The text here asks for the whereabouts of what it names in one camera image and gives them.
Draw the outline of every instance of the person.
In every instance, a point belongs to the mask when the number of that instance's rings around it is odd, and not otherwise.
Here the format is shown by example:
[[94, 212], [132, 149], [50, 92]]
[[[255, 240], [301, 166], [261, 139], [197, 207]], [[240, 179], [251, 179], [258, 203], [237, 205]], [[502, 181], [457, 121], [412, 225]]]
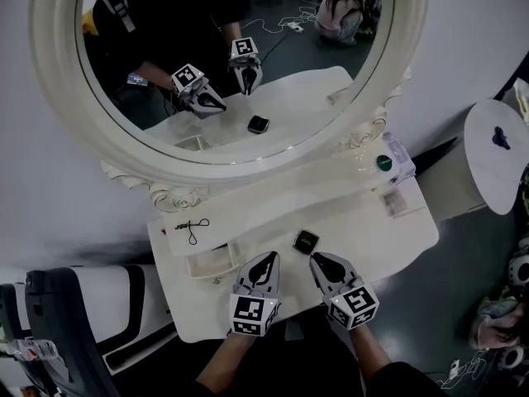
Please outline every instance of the person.
[[[107, 1], [114, 5], [121, 0]], [[241, 0], [126, 3], [132, 31], [105, 0], [97, 0], [93, 7], [94, 25], [113, 54], [114, 69], [136, 72], [156, 84], [168, 99], [173, 90], [171, 75], [186, 64], [201, 70], [221, 97], [237, 92], [235, 77], [227, 69], [231, 42], [241, 38]]]
[[329, 40], [354, 45], [355, 34], [364, 20], [364, 5], [364, 0], [322, 0], [314, 26]]
[[283, 339], [286, 320], [262, 338], [232, 332], [181, 395], [270, 397], [272, 395], [363, 394], [442, 396], [432, 380], [410, 365], [393, 363], [364, 324], [349, 331], [358, 361], [331, 330], [326, 306], [294, 317], [304, 339]]

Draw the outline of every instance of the small black object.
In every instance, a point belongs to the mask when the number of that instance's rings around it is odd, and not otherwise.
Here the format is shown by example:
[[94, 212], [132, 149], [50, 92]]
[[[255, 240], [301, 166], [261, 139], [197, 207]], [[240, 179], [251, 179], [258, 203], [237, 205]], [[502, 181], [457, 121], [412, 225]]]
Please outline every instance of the small black object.
[[270, 121], [261, 116], [254, 116], [248, 124], [248, 131], [254, 134], [262, 134], [268, 130]]
[[380, 155], [377, 157], [377, 166], [384, 172], [388, 172], [393, 166], [393, 161], [386, 155]]
[[493, 143], [496, 146], [503, 147], [505, 150], [511, 150], [507, 137], [503, 134], [503, 129], [500, 127], [494, 128]]
[[310, 256], [316, 248], [317, 242], [319, 241], [319, 236], [302, 229], [294, 240], [292, 247], [294, 247], [297, 251], [302, 252], [304, 255]]
[[192, 246], [195, 246], [197, 244], [197, 238], [195, 237], [195, 234], [193, 234], [193, 231], [191, 230], [191, 227], [208, 227], [209, 226], [209, 219], [201, 219], [199, 223], [191, 223], [191, 221], [188, 221], [188, 223], [181, 223], [180, 225], [174, 227], [174, 229], [185, 229], [189, 228], [189, 244]]

